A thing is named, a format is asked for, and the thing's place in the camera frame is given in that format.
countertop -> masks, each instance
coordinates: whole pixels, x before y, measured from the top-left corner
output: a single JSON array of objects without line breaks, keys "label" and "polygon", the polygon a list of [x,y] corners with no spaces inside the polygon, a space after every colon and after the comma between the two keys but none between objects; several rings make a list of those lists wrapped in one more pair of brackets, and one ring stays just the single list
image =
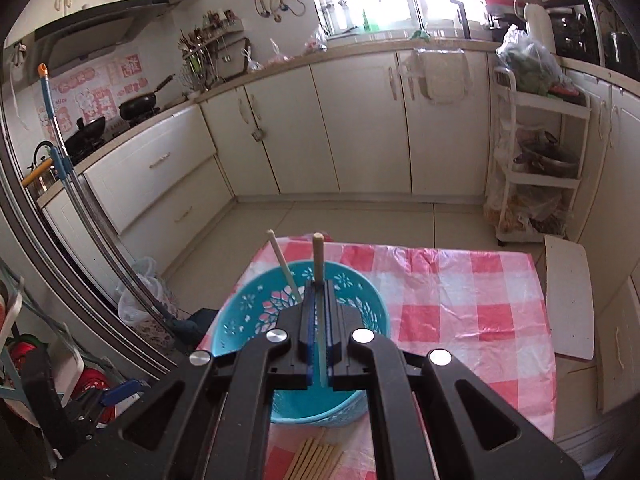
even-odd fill
[{"label": "countertop", "polygon": [[[89,155],[85,160],[80,162],[76,167],[76,173],[81,174],[87,170],[91,165],[95,164],[102,157],[115,150],[118,146],[132,139],[140,132],[143,132],[148,127],[153,126],[160,121],[171,117],[189,106],[195,106],[201,102],[204,102],[212,97],[237,88],[239,86],[257,81],[265,77],[280,74],[288,70],[293,70],[302,66],[308,66],[315,63],[321,63],[324,61],[330,61],[334,59],[343,59],[349,56],[360,56],[363,54],[376,54],[379,52],[391,52],[395,50],[409,50],[412,48],[426,48],[428,50],[447,50],[462,48],[463,50],[478,51],[478,52],[495,52],[495,49],[500,46],[500,43],[494,43],[491,41],[481,40],[460,40],[456,38],[434,38],[429,43],[423,40],[383,40],[383,41],[371,41],[368,43],[355,43],[342,46],[334,46],[329,48],[326,52],[318,52],[316,54],[309,54],[308,56],[297,56],[290,61],[278,65],[273,65],[258,72],[252,72],[227,83],[223,83],[211,89],[208,92],[197,97],[194,101],[186,101],[175,107],[169,108],[164,112],[152,117],[151,119],[127,130],[120,136],[116,137],[112,141],[102,146],[99,150]],[[584,72],[599,79],[603,79],[613,85],[619,86],[628,92],[640,96],[640,82],[635,79],[631,79],[618,72],[614,72],[608,68],[604,68],[598,65],[587,63],[584,61],[578,61],[576,59],[569,59],[565,57],[556,57],[560,65],[564,68],[571,70],[577,70]],[[40,208],[44,208],[50,200],[53,199],[63,189],[61,182],[56,182],[46,193],[39,197],[37,203]]]}]

drawer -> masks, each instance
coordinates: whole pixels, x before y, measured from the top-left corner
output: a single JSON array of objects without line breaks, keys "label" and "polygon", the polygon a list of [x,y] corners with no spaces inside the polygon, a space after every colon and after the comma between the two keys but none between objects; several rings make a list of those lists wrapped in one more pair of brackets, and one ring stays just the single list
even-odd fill
[{"label": "drawer", "polygon": [[164,272],[230,199],[212,158],[133,222],[122,243],[135,258],[151,256]]},{"label": "drawer", "polygon": [[216,153],[199,106],[137,134],[84,172],[118,234]]},{"label": "drawer", "polygon": [[600,343],[603,411],[608,412],[640,391],[640,301],[631,278],[596,318]]}]

plastic basket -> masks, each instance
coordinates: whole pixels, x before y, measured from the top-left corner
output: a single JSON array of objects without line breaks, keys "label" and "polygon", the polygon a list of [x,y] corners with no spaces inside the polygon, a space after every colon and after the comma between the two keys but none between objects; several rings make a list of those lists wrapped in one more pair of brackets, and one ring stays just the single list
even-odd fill
[{"label": "plastic basket", "polygon": [[[306,280],[313,278],[313,262],[293,262],[289,268],[302,295]],[[390,324],[386,307],[371,282],[359,272],[334,262],[326,262],[324,269],[326,278],[334,282],[337,302],[357,308],[366,328],[388,336]],[[255,335],[273,328],[279,311],[294,304],[291,289],[279,267],[257,276],[220,311],[212,338],[212,354],[218,356],[241,349]],[[318,346],[314,361],[318,362]],[[313,384],[307,390],[276,390],[271,421],[344,426],[366,413],[364,391],[334,392],[330,387],[320,387],[319,383],[318,367],[314,366]]]}]

red checkered tablecloth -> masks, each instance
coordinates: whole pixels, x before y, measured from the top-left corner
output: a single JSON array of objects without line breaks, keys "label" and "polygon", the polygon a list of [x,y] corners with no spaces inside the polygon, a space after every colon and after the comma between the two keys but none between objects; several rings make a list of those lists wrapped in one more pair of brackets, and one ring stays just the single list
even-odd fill
[{"label": "red checkered tablecloth", "polygon": [[[307,240],[278,242],[288,262],[312,257]],[[425,355],[446,348],[553,437],[556,364],[530,254],[326,243],[324,256],[362,273],[377,288],[389,312],[391,339],[401,349]],[[266,245],[235,290],[277,265]],[[210,350],[215,325],[200,348]],[[300,442],[319,431],[272,425],[265,480],[281,480]],[[331,428],[324,440],[343,445],[334,479],[375,479],[368,416],[345,428]]]}]

frying pan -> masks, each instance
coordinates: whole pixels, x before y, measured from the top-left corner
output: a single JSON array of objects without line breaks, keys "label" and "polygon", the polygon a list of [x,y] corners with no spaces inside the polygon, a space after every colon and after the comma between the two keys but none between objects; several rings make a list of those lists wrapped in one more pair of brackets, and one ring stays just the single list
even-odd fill
[{"label": "frying pan", "polygon": [[164,88],[165,85],[171,79],[174,78],[175,74],[171,74],[167,78],[165,78],[153,92],[149,94],[139,95],[138,97],[134,97],[133,99],[129,99],[128,101],[124,101],[120,105],[120,116],[125,121],[130,121],[135,119],[136,117],[146,114],[154,109],[156,106],[156,92],[159,92]]}]

